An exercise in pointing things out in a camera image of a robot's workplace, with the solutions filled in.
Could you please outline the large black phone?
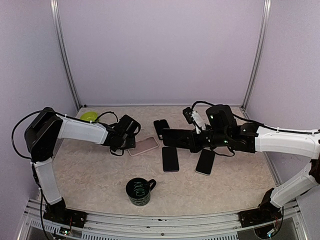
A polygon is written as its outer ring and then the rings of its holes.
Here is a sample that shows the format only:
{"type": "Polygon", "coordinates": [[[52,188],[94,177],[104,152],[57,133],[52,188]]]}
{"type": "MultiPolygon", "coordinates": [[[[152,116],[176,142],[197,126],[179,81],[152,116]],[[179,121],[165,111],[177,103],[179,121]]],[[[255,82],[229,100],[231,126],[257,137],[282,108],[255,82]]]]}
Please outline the large black phone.
{"type": "Polygon", "coordinates": [[[189,137],[192,135],[192,133],[192,130],[187,129],[165,128],[162,130],[163,145],[166,147],[189,149],[189,137]]]}

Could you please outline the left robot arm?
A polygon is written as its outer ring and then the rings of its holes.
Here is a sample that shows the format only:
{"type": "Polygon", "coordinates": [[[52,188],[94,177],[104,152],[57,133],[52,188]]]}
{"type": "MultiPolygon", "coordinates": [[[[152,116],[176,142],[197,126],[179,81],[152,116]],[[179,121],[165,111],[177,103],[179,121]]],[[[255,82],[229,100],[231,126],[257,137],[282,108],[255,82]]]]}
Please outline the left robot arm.
{"type": "Polygon", "coordinates": [[[70,211],[61,204],[64,200],[53,170],[57,140],[71,139],[105,146],[112,155],[120,157],[125,150],[135,148],[141,125],[127,114],[108,125],[64,115],[51,107],[35,112],[35,116],[24,132],[24,139],[44,199],[51,206],[49,212],[63,223],[70,218],[70,211]]]}

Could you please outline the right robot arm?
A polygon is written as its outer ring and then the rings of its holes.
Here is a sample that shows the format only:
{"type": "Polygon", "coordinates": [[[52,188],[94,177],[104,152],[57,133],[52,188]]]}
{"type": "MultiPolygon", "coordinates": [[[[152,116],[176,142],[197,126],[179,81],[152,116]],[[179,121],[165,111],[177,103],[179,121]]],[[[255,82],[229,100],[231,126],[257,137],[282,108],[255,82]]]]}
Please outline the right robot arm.
{"type": "Polygon", "coordinates": [[[226,104],[210,104],[205,111],[209,123],[204,123],[194,107],[182,111],[193,130],[165,128],[162,131],[163,144],[167,147],[188,149],[198,153],[204,148],[214,150],[226,147],[231,153],[275,152],[304,156],[309,163],[295,176],[267,191],[256,210],[256,218],[266,222],[276,209],[303,195],[320,184],[320,131],[294,130],[267,126],[247,119],[237,124],[238,115],[226,104]]]}

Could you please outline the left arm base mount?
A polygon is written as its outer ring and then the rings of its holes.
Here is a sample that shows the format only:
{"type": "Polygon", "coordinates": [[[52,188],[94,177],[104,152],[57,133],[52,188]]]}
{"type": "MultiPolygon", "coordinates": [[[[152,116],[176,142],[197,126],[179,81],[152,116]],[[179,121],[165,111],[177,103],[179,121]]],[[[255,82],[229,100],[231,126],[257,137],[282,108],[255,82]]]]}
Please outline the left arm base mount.
{"type": "Polygon", "coordinates": [[[43,218],[70,227],[84,228],[87,213],[61,206],[46,205],[43,218]]]}

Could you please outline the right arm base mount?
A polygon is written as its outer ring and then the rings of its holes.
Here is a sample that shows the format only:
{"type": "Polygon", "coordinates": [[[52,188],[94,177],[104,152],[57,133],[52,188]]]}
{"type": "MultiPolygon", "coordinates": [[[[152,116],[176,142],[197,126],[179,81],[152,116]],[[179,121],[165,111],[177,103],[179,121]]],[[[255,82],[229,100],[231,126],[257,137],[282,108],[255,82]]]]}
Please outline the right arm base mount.
{"type": "Polygon", "coordinates": [[[242,228],[260,225],[281,219],[282,210],[272,204],[260,205],[258,208],[240,211],[238,213],[242,228]]]}

